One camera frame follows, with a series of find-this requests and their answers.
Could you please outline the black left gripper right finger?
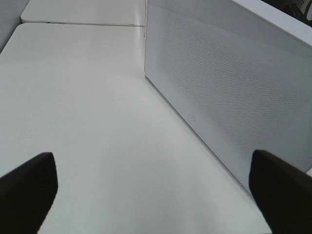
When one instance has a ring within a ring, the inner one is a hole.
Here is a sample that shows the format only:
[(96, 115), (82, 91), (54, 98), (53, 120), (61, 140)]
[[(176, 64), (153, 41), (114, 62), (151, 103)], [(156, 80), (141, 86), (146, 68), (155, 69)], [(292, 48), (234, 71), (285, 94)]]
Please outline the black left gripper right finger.
[(253, 152), (249, 188), (274, 234), (312, 232), (312, 178), (265, 150)]

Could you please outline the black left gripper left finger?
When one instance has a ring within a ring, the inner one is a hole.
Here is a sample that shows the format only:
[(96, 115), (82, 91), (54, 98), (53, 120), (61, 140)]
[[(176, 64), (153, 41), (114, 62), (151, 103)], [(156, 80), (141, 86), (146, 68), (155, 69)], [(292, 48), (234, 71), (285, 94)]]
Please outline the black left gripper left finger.
[(58, 192), (54, 155), (41, 153), (0, 178), (0, 232), (36, 234)]

